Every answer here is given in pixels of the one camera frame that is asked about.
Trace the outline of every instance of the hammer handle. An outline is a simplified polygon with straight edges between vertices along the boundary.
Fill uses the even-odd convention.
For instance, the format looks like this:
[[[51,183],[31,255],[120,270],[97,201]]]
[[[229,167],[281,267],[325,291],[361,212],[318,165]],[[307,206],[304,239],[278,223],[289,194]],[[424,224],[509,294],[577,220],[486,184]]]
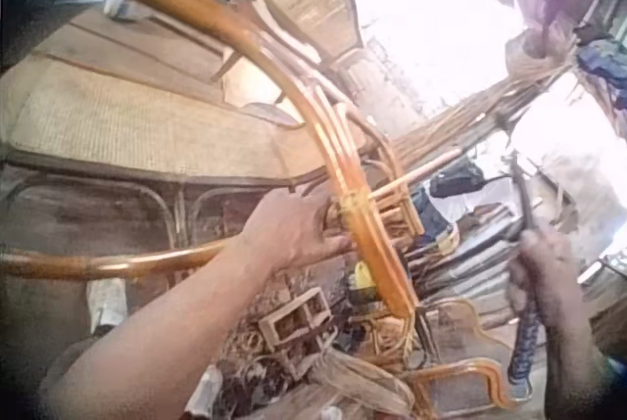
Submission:
[[[539,328],[540,319],[538,318],[536,302],[530,301],[520,314],[516,329],[516,342],[507,369],[507,375],[512,384],[524,383],[529,378],[533,358],[536,354]]]
[[[531,200],[529,199],[529,192],[527,191],[522,169],[520,165],[518,165],[516,153],[514,153],[511,161],[511,175],[520,194],[523,227],[525,229],[533,229],[536,227],[536,222],[533,217],[533,207],[531,206]],[[539,328],[540,318],[538,317],[536,302],[530,299],[518,320],[516,342],[513,353],[511,354],[509,369],[507,370],[509,381],[514,385],[525,382],[529,377],[533,365],[533,358],[536,353]]]

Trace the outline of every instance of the yellow object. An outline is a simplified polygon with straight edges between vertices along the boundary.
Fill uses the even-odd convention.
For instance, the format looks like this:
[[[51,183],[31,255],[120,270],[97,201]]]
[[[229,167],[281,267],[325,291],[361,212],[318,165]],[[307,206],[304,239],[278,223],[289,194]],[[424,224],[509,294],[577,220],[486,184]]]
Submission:
[[[375,286],[368,265],[363,260],[355,266],[355,286],[358,290]]]

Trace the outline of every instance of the chair leg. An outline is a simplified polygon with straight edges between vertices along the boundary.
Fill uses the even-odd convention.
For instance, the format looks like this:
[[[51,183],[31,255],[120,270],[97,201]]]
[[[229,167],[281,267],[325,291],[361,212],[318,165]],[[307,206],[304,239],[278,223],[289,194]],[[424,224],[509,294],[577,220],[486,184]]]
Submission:
[[[174,227],[176,230],[176,243],[181,249],[189,247],[189,234],[187,229],[187,216],[185,210],[185,192],[181,186],[174,198]]]
[[[419,308],[415,313],[415,331],[418,335],[418,339],[420,340],[420,344],[422,345],[422,349],[428,357],[428,360],[430,362],[441,364],[442,359],[440,358],[438,345],[433,337],[433,332],[431,330],[431,326],[429,325],[429,321],[427,320],[426,312],[422,308]]]
[[[242,55],[234,51],[228,58],[226,58],[226,61],[220,67],[220,69],[217,70],[214,75],[212,75],[211,81],[218,82],[220,79],[222,79],[224,75],[229,72],[241,58]]]
[[[0,197],[0,210],[2,213],[0,215],[8,215],[9,208],[11,207],[11,203],[18,197],[18,195],[24,190],[35,187],[37,185],[41,185],[46,180],[45,173],[36,173],[29,177],[25,177],[16,183],[12,188],[9,189],[7,193]]]

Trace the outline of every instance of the wrist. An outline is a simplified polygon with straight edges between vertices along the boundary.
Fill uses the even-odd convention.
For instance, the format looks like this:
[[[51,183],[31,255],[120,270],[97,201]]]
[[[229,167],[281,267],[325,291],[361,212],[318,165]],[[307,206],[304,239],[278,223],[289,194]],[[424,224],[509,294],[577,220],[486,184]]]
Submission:
[[[241,258],[245,258],[253,262],[255,266],[266,270],[268,277],[285,266],[281,257],[277,255],[278,252],[249,238],[244,233],[234,237],[229,243],[229,247],[231,246],[234,248],[234,252],[241,255]]]
[[[550,348],[560,353],[560,358],[580,364],[596,359],[598,353],[592,327],[588,319],[564,320],[555,327],[547,327]]]
[[[588,311],[579,288],[555,288],[541,286],[536,300],[546,327],[555,328],[558,333],[592,334]]]
[[[560,310],[557,313],[557,317],[554,317],[552,325],[555,332],[564,339],[578,340],[582,343],[594,345],[592,327],[585,307],[581,307],[581,310],[572,310],[572,307]]]

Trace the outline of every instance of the hammer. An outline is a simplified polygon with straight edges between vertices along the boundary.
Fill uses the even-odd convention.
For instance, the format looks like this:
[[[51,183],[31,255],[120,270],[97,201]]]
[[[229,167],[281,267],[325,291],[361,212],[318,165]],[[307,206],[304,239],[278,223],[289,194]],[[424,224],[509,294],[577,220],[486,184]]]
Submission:
[[[511,136],[511,128],[507,118],[496,113],[497,125],[508,135]],[[514,185],[518,189],[520,196],[520,204],[522,207],[522,227],[523,229],[534,229],[536,222],[533,217],[533,207],[529,199],[529,192],[525,183],[525,177],[522,169],[518,164],[518,154],[514,151],[511,156],[511,178]],[[511,361],[507,369],[509,382],[514,386],[526,384],[531,367],[533,365],[533,357],[536,353],[536,345],[538,343],[538,329],[540,328],[540,318],[538,317],[538,308],[536,301],[530,298],[527,306],[520,314],[518,327],[516,329],[516,342],[514,344]]]

